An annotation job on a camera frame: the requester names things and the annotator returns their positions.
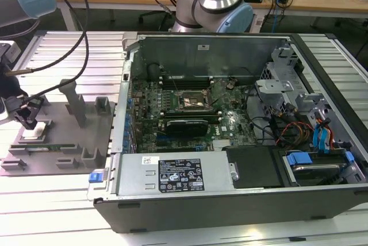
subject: blue tab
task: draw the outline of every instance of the blue tab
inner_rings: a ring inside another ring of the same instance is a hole
[[[293,166],[293,165],[295,165],[297,162],[295,161],[295,158],[294,158],[294,156],[293,155],[287,155],[287,161],[289,162],[289,164],[291,165],[291,166]]]
[[[102,183],[104,181],[103,172],[92,172],[89,177],[90,183]]]
[[[320,143],[319,143],[319,149],[323,150],[324,153],[328,153],[328,149],[326,149],[326,138],[327,138],[328,132],[326,129],[322,130],[322,134],[321,134],[321,139],[320,139]]]
[[[293,152],[287,156],[287,160],[291,166],[295,164],[312,164],[312,159],[307,152]]]
[[[350,151],[345,152],[345,155],[349,163],[352,163],[355,161],[354,155]]]
[[[314,147],[317,147],[318,146],[318,134],[320,133],[320,131],[319,131],[319,129],[318,129],[317,126],[315,128],[315,132],[313,133],[313,146]]]

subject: green circuit board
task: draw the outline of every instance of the green circuit board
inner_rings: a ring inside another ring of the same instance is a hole
[[[228,79],[219,79],[202,90],[163,90],[155,82],[134,81],[131,94],[138,130],[137,152],[214,151],[220,150],[214,147],[214,142],[219,140],[228,145],[256,144],[248,115],[242,107],[247,87],[235,86],[229,90],[228,84]],[[218,121],[210,122],[205,136],[172,138],[165,133],[166,113],[180,115],[180,112],[193,110],[219,115]]]

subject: warning label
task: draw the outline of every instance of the warning label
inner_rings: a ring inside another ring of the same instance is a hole
[[[205,190],[200,159],[159,161],[162,193]]]

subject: floor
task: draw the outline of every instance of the floor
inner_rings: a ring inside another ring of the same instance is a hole
[[[109,12],[107,10],[91,10],[89,30],[158,30],[163,15],[153,15],[144,18],[144,23],[138,23],[138,16],[142,11],[117,10],[116,21],[110,22]],[[81,19],[85,17],[85,11],[77,10]],[[273,21],[265,23],[261,32],[271,32]],[[364,19],[342,19],[340,26],[335,26],[334,18],[322,18],[316,28],[310,26],[312,17],[288,17],[286,16],[280,24],[277,25],[275,32],[278,33],[332,33],[343,45],[355,55],[366,40],[368,40],[368,29],[362,26]],[[162,30],[168,30],[174,24],[173,19],[169,19]],[[30,22],[19,23],[10,27],[0,29],[0,36],[16,33],[29,28]],[[60,11],[42,17],[38,29],[42,30],[65,30],[64,21]],[[16,42],[24,49],[33,34],[18,38]],[[368,45],[358,57],[360,63],[368,68]]]

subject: motherboard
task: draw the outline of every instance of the motherboard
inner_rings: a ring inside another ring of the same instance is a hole
[[[133,80],[137,153],[220,151],[256,144],[244,108],[250,88],[236,84],[224,78],[183,89],[178,82],[165,86]]]

